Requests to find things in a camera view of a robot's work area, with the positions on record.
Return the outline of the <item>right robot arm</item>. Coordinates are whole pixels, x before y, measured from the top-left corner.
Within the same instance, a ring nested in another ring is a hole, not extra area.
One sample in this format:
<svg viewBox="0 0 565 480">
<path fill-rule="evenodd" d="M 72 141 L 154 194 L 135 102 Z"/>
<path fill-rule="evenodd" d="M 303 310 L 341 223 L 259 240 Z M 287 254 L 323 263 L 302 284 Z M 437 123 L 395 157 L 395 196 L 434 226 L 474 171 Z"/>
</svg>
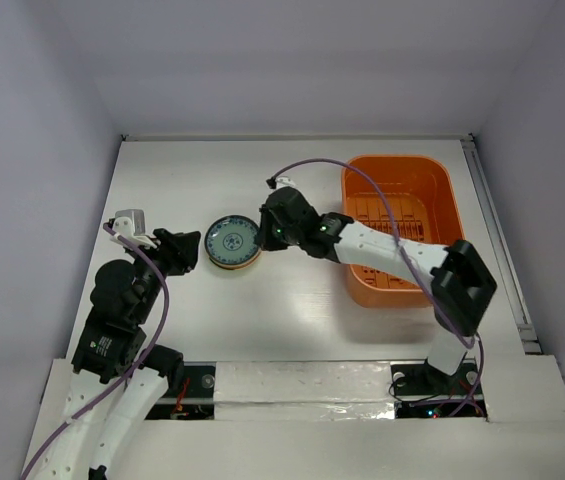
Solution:
<svg viewBox="0 0 565 480">
<path fill-rule="evenodd" d="M 459 378 L 466 353 L 497 290 L 476 248 L 466 240 L 450 246 L 401 239 L 339 214 L 318 214 L 293 187 L 274 190 L 260 207 L 257 243 L 264 251 L 298 247 L 308 256 L 359 265 L 417 285 L 443 329 L 424 361 L 422 379 L 444 392 Z"/>
</svg>

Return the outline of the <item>brown rimmed plate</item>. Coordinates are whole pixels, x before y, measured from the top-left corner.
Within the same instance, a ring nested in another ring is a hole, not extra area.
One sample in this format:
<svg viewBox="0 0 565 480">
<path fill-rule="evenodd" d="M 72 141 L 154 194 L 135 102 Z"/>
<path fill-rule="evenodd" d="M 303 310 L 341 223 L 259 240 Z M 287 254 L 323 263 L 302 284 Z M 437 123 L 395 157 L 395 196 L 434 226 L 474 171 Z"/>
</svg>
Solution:
<svg viewBox="0 0 565 480">
<path fill-rule="evenodd" d="M 211 263 L 213 265 L 217 266 L 220 269 L 227 270 L 227 271 L 237 271 L 237 270 L 243 270 L 243 269 L 249 268 L 251 265 L 255 264 L 258 259 L 259 259 L 259 257 L 254 257 L 254 258 L 247 260 L 245 262 L 242 262 L 242 263 L 229 264 L 229 263 L 222 263 L 219 260 L 216 260 L 214 258 L 209 258 L 209 260 L 211 261 Z"/>
</svg>

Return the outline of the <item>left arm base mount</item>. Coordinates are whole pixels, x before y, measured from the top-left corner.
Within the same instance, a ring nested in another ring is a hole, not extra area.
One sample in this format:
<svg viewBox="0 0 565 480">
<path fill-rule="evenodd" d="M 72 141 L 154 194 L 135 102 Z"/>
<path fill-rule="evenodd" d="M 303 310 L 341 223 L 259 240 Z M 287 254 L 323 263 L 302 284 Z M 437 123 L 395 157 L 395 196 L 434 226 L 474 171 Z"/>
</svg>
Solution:
<svg viewBox="0 0 565 480">
<path fill-rule="evenodd" d="M 151 408 L 146 420 L 213 420 L 215 363 L 185 363 L 180 386 Z"/>
</svg>

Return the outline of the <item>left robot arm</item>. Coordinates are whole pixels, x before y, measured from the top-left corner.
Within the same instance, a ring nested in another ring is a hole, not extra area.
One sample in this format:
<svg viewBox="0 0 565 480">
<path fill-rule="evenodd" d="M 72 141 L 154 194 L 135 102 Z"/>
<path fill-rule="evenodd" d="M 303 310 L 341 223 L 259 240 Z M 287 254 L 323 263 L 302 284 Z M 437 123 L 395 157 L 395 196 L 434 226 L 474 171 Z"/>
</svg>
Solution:
<svg viewBox="0 0 565 480">
<path fill-rule="evenodd" d="M 24 479 L 117 478 L 147 414 L 183 383 L 182 353 L 158 345 L 142 326 L 156 300 L 169 312 L 167 279 L 195 268 L 200 232 L 156 229 L 146 237 L 118 221 L 103 228 L 131 258 L 109 261 L 96 272 L 60 424 L 24 467 Z"/>
</svg>

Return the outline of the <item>dark patterned plate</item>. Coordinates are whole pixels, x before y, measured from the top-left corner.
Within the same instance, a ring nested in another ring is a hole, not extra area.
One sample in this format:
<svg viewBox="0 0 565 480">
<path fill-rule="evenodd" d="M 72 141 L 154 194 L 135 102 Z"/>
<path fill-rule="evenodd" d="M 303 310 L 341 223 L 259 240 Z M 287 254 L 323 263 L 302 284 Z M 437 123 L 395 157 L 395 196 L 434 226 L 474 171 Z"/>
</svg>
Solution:
<svg viewBox="0 0 565 480">
<path fill-rule="evenodd" d="M 204 249 L 209 258 L 222 263 L 238 264 L 258 257 L 256 241 L 259 226 L 242 215 L 228 215 L 216 220 L 204 237 Z"/>
</svg>

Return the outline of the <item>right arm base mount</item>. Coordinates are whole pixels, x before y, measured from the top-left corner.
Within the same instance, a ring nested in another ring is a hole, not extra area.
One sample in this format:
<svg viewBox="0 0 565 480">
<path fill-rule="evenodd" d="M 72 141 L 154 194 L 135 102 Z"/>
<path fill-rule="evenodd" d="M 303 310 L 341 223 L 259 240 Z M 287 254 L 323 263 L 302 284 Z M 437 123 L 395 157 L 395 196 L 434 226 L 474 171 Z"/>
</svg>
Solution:
<svg viewBox="0 0 565 480">
<path fill-rule="evenodd" d="M 475 387 L 478 366 L 465 361 L 452 376 L 437 374 L 424 362 L 390 365 L 388 394 L 397 419 L 486 418 L 482 388 Z"/>
</svg>

